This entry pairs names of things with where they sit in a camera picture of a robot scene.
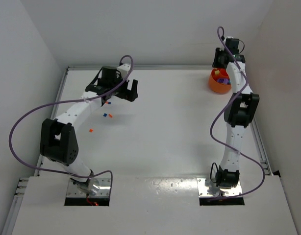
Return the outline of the purple lego brick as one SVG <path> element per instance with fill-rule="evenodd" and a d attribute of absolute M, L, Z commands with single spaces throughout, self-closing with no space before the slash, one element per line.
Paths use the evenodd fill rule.
<path fill-rule="evenodd" d="M 225 85 L 227 85 L 227 81 L 228 81 L 227 78 L 219 78 L 219 79 L 217 80 L 218 83 L 220 83 L 220 84 L 225 84 Z"/>

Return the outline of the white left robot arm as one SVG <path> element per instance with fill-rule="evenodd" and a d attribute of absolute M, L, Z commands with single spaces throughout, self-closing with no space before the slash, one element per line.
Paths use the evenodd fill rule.
<path fill-rule="evenodd" d="M 131 89 L 128 88 L 128 75 L 131 72 L 130 64 L 103 66 L 85 88 L 79 102 L 73 102 L 67 111 L 42 123 L 40 154 L 61 165 L 79 185 L 87 187 L 94 173 L 78 156 L 77 130 L 111 97 L 116 96 L 129 102 L 138 97 L 137 80 L 133 80 Z"/>

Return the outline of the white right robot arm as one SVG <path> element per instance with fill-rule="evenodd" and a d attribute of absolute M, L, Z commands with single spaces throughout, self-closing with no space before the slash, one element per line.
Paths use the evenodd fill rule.
<path fill-rule="evenodd" d="M 221 37 L 225 47 L 217 48 L 213 67 L 225 69 L 232 89 L 232 103 L 225 108 L 227 126 L 223 159 L 216 173 L 216 186 L 234 188 L 239 182 L 239 158 L 246 128 L 252 122 L 259 95 L 253 93 L 245 79 L 245 58 L 239 54 L 239 39 Z"/>

